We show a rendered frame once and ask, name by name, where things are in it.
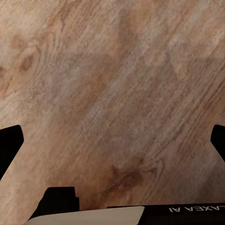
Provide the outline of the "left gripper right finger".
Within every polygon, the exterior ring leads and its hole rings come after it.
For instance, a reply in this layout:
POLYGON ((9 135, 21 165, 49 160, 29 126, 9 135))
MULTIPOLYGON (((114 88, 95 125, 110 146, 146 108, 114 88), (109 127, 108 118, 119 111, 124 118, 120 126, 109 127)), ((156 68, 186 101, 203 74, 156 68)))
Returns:
POLYGON ((214 125, 210 141, 225 161, 225 126, 214 125))

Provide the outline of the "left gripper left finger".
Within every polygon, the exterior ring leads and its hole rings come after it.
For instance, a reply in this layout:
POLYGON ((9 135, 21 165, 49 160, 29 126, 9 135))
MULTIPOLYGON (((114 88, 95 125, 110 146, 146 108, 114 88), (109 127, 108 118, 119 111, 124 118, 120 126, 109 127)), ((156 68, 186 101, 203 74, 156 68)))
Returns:
POLYGON ((24 142, 20 125, 0 130, 0 180, 24 142))

